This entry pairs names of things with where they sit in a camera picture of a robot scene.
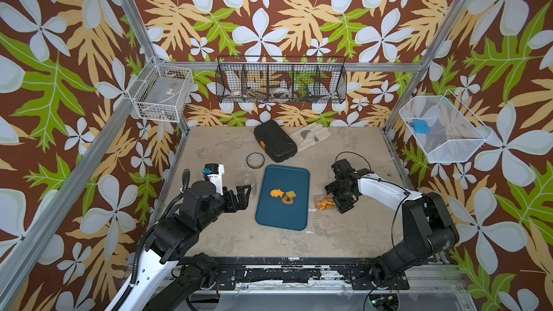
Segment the round brown cookie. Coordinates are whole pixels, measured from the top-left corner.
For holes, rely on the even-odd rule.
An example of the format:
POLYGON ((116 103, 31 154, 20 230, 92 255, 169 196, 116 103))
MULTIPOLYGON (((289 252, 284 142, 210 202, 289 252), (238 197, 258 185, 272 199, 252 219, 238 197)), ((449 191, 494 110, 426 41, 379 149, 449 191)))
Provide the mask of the round brown cookie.
POLYGON ((285 196, 285 197, 282 198, 282 203, 287 204, 287 205, 291 205, 291 204, 294 204, 294 199, 291 198, 291 197, 285 196))

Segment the orange fish-shaped cookie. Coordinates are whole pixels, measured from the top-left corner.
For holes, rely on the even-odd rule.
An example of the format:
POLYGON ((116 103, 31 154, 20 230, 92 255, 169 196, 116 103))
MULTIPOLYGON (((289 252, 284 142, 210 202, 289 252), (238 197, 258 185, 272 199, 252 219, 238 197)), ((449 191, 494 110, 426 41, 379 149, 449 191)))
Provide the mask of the orange fish-shaped cookie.
POLYGON ((279 197, 280 199, 282 199, 283 197, 285 197, 286 193, 280 189, 274 189, 270 192, 270 195, 273 198, 279 197))

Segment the clear plastic cookie jar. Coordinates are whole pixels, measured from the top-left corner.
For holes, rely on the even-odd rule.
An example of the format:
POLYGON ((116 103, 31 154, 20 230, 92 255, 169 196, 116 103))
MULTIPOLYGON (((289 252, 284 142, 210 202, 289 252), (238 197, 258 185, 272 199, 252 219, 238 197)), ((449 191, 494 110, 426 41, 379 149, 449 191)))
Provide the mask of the clear plastic cookie jar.
POLYGON ((249 199, 250 200, 253 200, 257 194, 258 194, 258 189, 257 189, 257 179, 256 177, 253 175, 253 173, 246 173, 244 174, 241 178, 240 178, 240 183, 239 183, 241 186, 246 186, 246 185, 249 185, 250 186, 250 194, 249 194, 249 199))

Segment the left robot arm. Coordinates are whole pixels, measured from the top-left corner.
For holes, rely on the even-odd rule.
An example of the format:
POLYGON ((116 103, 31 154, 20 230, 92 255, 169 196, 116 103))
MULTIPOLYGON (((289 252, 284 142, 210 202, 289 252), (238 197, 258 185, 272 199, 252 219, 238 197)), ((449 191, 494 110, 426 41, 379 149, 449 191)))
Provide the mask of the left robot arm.
POLYGON ((182 188, 138 243, 130 276, 107 306, 108 310, 175 310, 193 293, 217 283, 217 263, 205 253, 191 257, 173 282, 160 288, 179 266, 200 233, 223 213, 246 210, 250 184, 235 190, 223 186, 222 164, 207 164, 203 178, 190 182, 190 171, 182 174, 182 188))

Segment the yellow rectangular cracker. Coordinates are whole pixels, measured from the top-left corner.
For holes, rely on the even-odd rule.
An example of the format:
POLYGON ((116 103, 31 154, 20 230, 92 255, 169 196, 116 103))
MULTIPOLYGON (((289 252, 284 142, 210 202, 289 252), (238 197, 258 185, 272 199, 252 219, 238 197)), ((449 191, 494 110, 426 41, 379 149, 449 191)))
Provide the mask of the yellow rectangular cracker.
POLYGON ((287 196, 288 198, 290 198, 290 199, 293 199, 293 198, 295 198, 297 195, 295 194, 294 191, 287 191, 287 192, 286 192, 286 196, 287 196))

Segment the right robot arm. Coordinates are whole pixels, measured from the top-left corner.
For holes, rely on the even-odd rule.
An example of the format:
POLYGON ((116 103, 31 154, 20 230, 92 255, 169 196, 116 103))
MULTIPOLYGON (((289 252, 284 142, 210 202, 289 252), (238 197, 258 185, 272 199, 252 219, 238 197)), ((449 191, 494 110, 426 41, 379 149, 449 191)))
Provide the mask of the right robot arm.
POLYGON ((339 213, 347 213, 366 196, 394 210, 394 219, 402 217, 403 240, 375 258, 364 277, 374 287, 394 285, 407 269, 459 243, 460 235, 439 194, 406 189, 368 168, 356 170, 346 159, 335 161, 331 170, 335 180, 325 186, 325 192, 339 213))

